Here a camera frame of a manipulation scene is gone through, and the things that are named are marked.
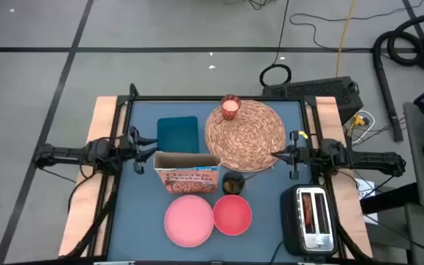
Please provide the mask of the red glass candle holder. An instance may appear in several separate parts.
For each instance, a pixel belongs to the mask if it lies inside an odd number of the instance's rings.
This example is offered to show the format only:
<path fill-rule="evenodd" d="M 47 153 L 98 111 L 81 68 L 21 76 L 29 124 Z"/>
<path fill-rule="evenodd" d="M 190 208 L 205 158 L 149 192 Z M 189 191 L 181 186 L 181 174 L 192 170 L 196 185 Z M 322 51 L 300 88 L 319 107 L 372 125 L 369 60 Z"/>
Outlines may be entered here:
<path fill-rule="evenodd" d="M 241 107 L 241 100 L 233 94 L 225 95 L 221 100 L 222 116 L 225 120 L 233 120 Z"/>

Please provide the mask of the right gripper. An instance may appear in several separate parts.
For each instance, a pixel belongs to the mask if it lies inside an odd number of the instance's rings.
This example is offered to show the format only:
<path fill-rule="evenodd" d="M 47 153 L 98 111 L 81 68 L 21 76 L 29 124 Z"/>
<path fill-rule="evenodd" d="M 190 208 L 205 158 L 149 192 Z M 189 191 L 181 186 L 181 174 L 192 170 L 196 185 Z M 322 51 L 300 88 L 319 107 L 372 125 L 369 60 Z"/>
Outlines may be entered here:
<path fill-rule="evenodd" d="M 297 140 L 299 139 L 301 135 L 298 134 L 297 130 L 290 132 L 290 140 L 291 144 L 287 146 L 285 149 L 273 152 L 272 155 L 275 156 L 277 159 L 284 161 L 288 165 L 292 165 L 293 168 L 290 171 L 290 178 L 292 180 L 298 180 L 299 179 L 299 172 L 297 170 L 297 164 L 298 163 L 304 163 L 309 164 L 311 160 L 311 143 L 308 139 L 304 139 L 307 144 L 310 146 L 307 147 L 299 147 L 297 145 Z"/>

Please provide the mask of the pink plate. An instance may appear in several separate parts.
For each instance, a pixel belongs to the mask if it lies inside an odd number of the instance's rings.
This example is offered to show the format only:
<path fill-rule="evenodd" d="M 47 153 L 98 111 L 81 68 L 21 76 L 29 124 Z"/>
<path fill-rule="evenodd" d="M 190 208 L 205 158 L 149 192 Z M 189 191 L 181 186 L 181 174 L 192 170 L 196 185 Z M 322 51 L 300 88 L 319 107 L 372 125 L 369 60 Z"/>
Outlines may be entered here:
<path fill-rule="evenodd" d="M 196 195 L 178 197 L 165 212 L 164 228 L 166 235 L 176 245 L 198 247 L 212 234 L 212 207 Z"/>

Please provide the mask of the orange Cheerios cereal box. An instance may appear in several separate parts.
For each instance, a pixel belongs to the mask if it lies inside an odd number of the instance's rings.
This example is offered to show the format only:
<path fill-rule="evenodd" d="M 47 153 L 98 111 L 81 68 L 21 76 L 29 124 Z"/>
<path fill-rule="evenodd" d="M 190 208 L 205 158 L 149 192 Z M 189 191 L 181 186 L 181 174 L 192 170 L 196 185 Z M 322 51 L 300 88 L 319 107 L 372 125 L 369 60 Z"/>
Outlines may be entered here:
<path fill-rule="evenodd" d="M 213 154 L 156 152 L 154 169 L 170 194 L 212 194 L 221 160 Z"/>

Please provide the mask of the red bowl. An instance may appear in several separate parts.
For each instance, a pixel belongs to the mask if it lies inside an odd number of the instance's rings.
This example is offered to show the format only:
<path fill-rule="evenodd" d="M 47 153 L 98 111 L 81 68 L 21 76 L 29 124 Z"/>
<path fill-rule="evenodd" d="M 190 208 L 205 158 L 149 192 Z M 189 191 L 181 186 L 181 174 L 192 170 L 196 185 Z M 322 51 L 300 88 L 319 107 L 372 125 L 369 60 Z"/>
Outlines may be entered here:
<path fill-rule="evenodd" d="M 246 232 L 252 223 L 251 207 L 243 197 L 225 195 L 213 207 L 216 228 L 227 236 L 238 236 Z"/>

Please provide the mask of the teal plastic bin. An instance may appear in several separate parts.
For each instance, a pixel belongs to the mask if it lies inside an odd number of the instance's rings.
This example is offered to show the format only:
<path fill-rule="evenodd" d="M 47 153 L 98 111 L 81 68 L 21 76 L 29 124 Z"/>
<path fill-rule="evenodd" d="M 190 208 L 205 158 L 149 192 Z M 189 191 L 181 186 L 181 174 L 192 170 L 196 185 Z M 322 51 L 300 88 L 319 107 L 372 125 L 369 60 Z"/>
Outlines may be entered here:
<path fill-rule="evenodd" d="M 162 152 L 198 153 L 198 119 L 196 116 L 158 119 L 157 138 Z"/>

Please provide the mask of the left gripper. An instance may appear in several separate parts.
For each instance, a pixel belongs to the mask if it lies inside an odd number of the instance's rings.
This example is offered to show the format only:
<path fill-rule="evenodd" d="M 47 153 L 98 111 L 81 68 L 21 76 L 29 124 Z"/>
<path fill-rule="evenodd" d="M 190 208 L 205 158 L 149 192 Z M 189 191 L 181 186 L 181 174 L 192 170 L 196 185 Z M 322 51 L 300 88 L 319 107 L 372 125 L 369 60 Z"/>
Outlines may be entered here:
<path fill-rule="evenodd" d="M 158 151 L 158 148 L 153 147 L 151 149 L 141 151 L 140 147 L 157 143 L 158 140 L 156 138 L 144 138 L 140 136 L 138 129 L 134 126 L 130 127 L 130 137 L 132 138 L 131 140 L 127 136 L 120 137 L 119 149 L 121 159 L 133 159 L 134 171 L 138 174 L 143 174 L 143 163 L 145 163 L 152 155 L 154 155 L 154 153 Z"/>

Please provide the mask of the round woven placemat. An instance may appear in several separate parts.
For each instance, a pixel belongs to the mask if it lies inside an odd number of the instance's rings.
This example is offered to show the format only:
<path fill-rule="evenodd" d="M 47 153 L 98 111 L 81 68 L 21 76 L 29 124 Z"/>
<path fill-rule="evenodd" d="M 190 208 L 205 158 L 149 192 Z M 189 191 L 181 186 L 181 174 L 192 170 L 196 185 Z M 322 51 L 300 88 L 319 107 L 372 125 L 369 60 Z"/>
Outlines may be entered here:
<path fill-rule="evenodd" d="M 286 128 L 268 105 L 243 100 L 234 119 L 217 107 L 205 122 L 205 145 L 221 164 L 238 172 L 260 172 L 277 162 L 272 154 L 286 147 Z"/>

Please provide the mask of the white paper sheet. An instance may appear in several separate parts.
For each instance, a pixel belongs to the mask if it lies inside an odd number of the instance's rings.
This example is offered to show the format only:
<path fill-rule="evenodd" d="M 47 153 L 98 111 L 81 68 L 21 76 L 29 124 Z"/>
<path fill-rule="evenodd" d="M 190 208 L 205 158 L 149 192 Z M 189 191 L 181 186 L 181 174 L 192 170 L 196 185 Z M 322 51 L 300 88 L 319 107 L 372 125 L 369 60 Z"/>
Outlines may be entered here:
<path fill-rule="evenodd" d="M 375 196 L 375 184 L 369 180 L 362 180 L 356 178 L 356 188 L 358 191 L 358 198 L 369 198 Z M 364 215 L 364 221 L 367 224 L 377 225 L 378 215 L 376 213 L 371 213 L 369 215 Z"/>

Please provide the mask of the black perforated computer case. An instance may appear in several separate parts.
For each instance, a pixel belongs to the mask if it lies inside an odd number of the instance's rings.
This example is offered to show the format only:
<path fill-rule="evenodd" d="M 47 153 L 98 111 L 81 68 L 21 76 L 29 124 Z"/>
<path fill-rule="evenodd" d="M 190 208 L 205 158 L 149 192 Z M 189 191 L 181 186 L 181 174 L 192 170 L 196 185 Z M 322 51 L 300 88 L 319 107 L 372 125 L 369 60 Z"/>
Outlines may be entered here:
<path fill-rule="evenodd" d="M 350 120 L 364 106 L 359 96 L 358 84 L 350 77 L 335 77 L 273 85 L 263 88 L 262 96 L 280 98 L 299 96 L 334 97 L 339 110 L 340 120 L 343 124 Z"/>

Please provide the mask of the black support bar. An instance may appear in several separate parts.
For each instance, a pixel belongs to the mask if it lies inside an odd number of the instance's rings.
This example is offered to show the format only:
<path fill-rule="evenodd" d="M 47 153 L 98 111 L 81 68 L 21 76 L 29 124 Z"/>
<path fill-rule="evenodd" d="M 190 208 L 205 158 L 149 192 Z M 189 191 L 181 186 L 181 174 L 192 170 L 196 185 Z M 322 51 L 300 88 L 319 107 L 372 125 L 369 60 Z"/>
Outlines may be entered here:
<path fill-rule="evenodd" d="M 391 191 L 361 199 L 360 205 L 362 213 L 371 214 L 393 208 L 400 208 L 407 203 L 419 202 L 418 186 L 416 183 L 411 183 Z"/>

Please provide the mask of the toast slice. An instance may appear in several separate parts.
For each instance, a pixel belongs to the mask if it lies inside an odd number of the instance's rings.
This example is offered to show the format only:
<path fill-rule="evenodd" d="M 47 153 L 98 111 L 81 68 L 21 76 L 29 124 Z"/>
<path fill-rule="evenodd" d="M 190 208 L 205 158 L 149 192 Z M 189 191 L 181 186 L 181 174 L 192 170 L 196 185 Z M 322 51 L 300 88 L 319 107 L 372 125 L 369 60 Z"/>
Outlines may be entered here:
<path fill-rule="evenodd" d="M 302 194 L 302 201 L 303 201 L 303 213 L 304 213 L 305 224 L 312 225 L 313 210 L 312 210 L 311 195 L 308 193 Z"/>

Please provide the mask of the black chrome toaster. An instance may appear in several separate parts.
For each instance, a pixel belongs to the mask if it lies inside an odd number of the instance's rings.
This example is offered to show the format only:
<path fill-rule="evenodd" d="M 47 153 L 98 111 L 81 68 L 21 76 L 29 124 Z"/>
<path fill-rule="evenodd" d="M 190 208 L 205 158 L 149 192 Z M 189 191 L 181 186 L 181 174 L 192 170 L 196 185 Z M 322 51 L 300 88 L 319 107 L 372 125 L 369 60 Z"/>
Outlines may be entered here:
<path fill-rule="evenodd" d="M 311 195 L 313 222 L 306 225 L 302 194 Z M 319 185 L 296 185 L 280 195 L 280 217 L 286 251 L 299 256 L 332 256 L 337 251 L 336 228 L 326 190 Z"/>

